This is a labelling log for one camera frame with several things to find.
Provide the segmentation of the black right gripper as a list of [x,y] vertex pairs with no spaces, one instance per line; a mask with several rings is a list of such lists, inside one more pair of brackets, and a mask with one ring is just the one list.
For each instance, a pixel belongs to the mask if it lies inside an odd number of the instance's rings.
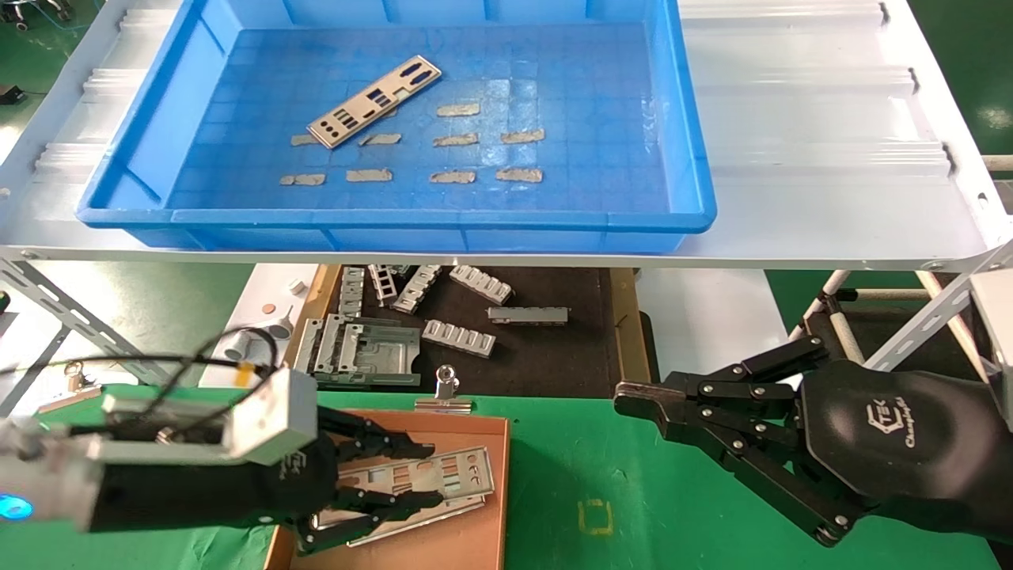
[[[824,342],[804,336],[711,373],[620,382],[613,405],[654,422],[663,440],[701,450],[826,548],[854,530],[859,509],[793,473],[799,449],[760,436],[735,412],[782,419],[801,398],[807,450],[872,515],[915,527],[1003,525],[1004,418],[990,387],[847,360],[815,370],[828,360]],[[785,380],[807,372],[799,396]]]

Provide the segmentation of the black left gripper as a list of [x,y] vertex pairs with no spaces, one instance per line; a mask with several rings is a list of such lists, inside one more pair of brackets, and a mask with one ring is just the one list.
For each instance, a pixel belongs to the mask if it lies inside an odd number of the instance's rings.
[[318,440],[274,465],[106,466],[87,530],[239,528],[297,519],[297,552],[308,556],[368,537],[383,523],[405,522],[445,501],[437,491],[336,490],[337,462],[421,461],[435,447],[354,412],[319,405],[316,417]]

